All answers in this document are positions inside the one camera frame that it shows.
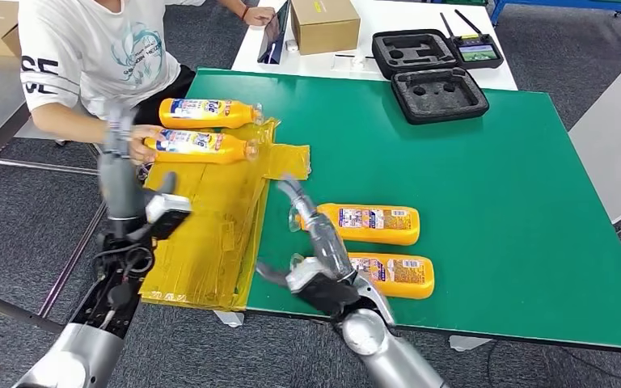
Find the person's right hand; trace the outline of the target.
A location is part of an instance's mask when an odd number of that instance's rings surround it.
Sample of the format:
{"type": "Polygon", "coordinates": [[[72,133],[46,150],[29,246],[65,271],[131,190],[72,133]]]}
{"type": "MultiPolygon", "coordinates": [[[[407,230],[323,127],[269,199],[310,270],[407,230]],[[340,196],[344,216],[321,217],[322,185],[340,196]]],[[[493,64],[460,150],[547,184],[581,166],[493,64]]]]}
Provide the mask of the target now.
{"type": "Polygon", "coordinates": [[[150,124],[134,125],[129,138],[129,156],[136,165],[153,162],[157,152],[145,144],[146,139],[163,141],[163,127],[150,124]]]}

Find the person's left hand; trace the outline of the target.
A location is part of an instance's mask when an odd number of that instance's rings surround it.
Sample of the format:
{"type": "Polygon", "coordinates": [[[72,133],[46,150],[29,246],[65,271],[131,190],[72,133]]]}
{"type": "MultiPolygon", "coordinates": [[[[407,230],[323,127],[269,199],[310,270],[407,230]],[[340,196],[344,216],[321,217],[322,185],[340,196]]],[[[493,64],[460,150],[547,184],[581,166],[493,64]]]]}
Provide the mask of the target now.
{"type": "Polygon", "coordinates": [[[247,6],[241,19],[249,26],[260,27],[270,23],[276,15],[275,9],[268,6],[247,6]]]}

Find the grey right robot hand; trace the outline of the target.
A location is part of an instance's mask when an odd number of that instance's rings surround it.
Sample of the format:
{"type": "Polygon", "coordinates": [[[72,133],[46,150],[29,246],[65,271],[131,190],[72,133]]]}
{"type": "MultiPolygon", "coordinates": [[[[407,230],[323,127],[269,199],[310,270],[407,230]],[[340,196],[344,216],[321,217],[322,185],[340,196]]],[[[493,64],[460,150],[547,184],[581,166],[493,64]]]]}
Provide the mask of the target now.
{"type": "Polygon", "coordinates": [[[256,272],[265,280],[286,287],[292,293],[300,293],[315,278],[351,286],[357,271],[351,265],[344,242],[328,216],[318,211],[301,183],[291,175],[285,175],[277,187],[288,196],[292,208],[307,227],[315,255],[313,258],[302,259],[288,271],[275,269],[258,260],[256,272]]]}

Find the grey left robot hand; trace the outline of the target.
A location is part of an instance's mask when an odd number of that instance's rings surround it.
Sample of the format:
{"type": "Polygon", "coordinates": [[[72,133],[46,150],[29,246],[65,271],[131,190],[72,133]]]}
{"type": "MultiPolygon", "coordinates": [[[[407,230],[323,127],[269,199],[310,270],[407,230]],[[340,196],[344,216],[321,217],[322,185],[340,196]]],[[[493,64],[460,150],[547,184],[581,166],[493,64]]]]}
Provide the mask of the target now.
{"type": "Polygon", "coordinates": [[[111,219],[144,217],[148,201],[157,194],[140,184],[129,155],[134,113],[120,103],[111,103],[107,130],[98,159],[99,187],[111,219]]]}

